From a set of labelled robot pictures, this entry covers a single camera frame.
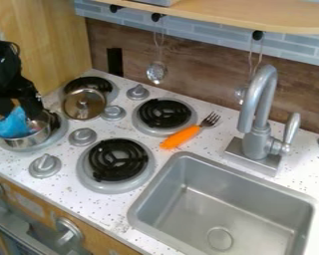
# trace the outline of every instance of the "orange fork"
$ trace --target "orange fork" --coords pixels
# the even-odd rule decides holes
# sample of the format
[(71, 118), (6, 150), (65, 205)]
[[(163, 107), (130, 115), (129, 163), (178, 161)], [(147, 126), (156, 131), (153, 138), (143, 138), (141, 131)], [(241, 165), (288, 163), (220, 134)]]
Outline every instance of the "orange fork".
[(197, 136), (201, 128), (212, 128), (219, 120), (220, 120), (219, 115), (215, 113), (211, 113), (201, 122), (200, 125), (192, 125), (190, 127), (187, 127), (183, 130), (180, 130), (172, 134), (163, 142), (161, 142), (159, 147), (164, 149), (175, 148), (179, 146), (180, 144), (188, 141), (189, 139)]

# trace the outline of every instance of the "blue cloth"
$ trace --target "blue cloth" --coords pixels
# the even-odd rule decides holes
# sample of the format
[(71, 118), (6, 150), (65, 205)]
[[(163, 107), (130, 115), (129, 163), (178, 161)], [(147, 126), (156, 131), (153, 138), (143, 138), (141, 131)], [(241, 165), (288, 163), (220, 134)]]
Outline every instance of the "blue cloth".
[(21, 107), (14, 111), (3, 120), (0, 120), (0, 136), (5, 138), (23, 137), (30, 134), (26, 123), (26, 114)]

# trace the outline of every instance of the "speckled white countertop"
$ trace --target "speckled white countertop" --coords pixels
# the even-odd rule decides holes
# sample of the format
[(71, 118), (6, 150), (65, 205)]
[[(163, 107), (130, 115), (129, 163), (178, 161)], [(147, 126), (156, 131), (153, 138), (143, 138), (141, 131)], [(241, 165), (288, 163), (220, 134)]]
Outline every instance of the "speckled white countertop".
[[(173, 151), (160, 150), (159, 144), (162, 138), (149, 136), (137, 131), (131, 122), (133, 109), (144, 101), (131, 101), (127, 98), (126, 92), (138, 83), (95, 70), (91, 70), (85, 75), (100, 76), (115, 82), (120, 89), (120, 93), (112, 105), (123, 107), (127, 111), (127, 116), (115, 123), (102, 119), (82, 123), (70, 121), (70, 128), (63, 138), (39, 151), (18, 153), (10, 152), (0, 147), (0, 174), (2, 176), (61, 207), (72, 215), (81, 218), (143, 254), (181, 254), (134, 229), (128, 223), (126, 218), (127, 211), (145, 186), (147, 186), (148, 182), (137, 190), (118, 195), (95, 193), (85, 188), (77, 179), (75, 170), (76, 159), (85, 147), (71, 146), (68, 143), (68, 135), (71, 131), (77, 128), (92, 128), (98, 133), (98, 139), (125, 137), (142, 142), (151, 149), (156, 158), (154, 176), (175, 152), (185, 150), (307, 193), (316, 198), (319, 203), (318, 134), (301, 130), (293, 143), (292, 152), (285, 156), (281, 162), (281, 171), (274, 178), (267, 177), (223, 158), (222, 154), (231, 139), (234, 136), (241, 136), (235, 128), (238, 111), (145, 85), (151, 92), (150, 98), (166, 97), (184, 100), (197, 111), (199, 120), (203, 119), (211, 111), (216, 111), (222, 116), (222, 122), (218, 127), (204, 130), (198, 137), (182, 145), (180, 149)], [(49, 95), (45, 99), (45, 104), (52, 110), (58, 109), (58, 92)], [(271, 122), (271, 127), (273, 134), (281, 138), (284, 126)], [(28, 166), (35, 158), (44, 153), (59, 156), (63, 162), (63, 168), (52, 177), (46, 179), (33, 178), (28, 172)], [(316, 210), (305, 254), (319, 254), (319, 205)]]

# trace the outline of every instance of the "wooden cabinet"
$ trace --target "wooden cabinet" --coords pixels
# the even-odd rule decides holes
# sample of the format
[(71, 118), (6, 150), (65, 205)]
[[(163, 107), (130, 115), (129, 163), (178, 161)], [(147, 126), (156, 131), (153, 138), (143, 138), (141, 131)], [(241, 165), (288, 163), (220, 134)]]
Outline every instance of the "wooden cabinet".
[(55, 218), (58, 217), (65, 217), (71, 220), (84, 235), (84, 247), (95, 255), (141, 254), (1, 176), (0, 184), (4, 189), (4, 195), (2, 198), (6, 202), (19, 208), (24, 213), (28, 214), (39, 222), (42, 222), (46, 226), (55, 228)]
[(303, 0), (180, 0), (170, 7), (95, 1), (266, 32), (319, 34), (319, 4)]
[(20, 46), (23, 75), (42, 95), (92, 67), (85, 18), (72, 0), (0, 0), (0, 29)]

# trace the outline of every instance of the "wooden wall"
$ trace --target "wooden wall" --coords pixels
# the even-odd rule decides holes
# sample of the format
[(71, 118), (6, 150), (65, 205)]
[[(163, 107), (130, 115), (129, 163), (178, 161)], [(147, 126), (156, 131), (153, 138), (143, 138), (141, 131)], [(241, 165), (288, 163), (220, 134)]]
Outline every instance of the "wooden wall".
[[(151, 32), (92, 19), (87, 27), (94, 68), (106, 71), (106, 49), (123, 48), (125, 77), (150, 84), (146, 68), (155, 50)], [(234, 89), (246, 81), (246, 52), (170, 36), (163, 51), (169, 73), (162, 88), (239, 109)], [(279, 72), (270, 118), (284, 123), (289, 113), (299, 112), (302, 127), (319, 132), (319, 67), (267, 56), (262, 64)]]
[(85, 19), (72, 0), (0, 0), (0, 29), (21, 47), (23, 74), (43, 95), (91, 68)]

